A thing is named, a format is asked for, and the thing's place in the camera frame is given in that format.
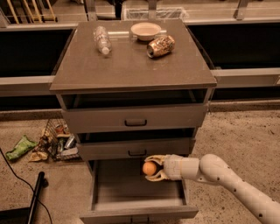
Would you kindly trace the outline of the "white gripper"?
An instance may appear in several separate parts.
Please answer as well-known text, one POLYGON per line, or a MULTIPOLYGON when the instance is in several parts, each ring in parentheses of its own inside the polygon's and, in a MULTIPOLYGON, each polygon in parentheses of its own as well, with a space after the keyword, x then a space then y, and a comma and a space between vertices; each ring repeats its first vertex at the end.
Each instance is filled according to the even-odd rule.
POLYGON ((152 155, 145 159, 145 162, 153 162, 157 165, 163 166, 164 170, 160 170, 152 176, 145 178, 150 182, 158 182, 162 180, 181 180, 181 161, 183 157, 178 155, 152 155))

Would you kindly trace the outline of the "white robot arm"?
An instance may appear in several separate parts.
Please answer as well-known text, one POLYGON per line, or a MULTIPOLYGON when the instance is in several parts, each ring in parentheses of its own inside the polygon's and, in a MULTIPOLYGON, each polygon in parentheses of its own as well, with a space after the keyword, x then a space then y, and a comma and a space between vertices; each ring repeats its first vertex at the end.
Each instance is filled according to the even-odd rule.
POLYGON ((190 179, 198 183, 223 186, 262 224, 280 224, 280 204, 240 178, 214 154, 202 158, 153 155, 144 160, 143 173, 152 182, 190 179))

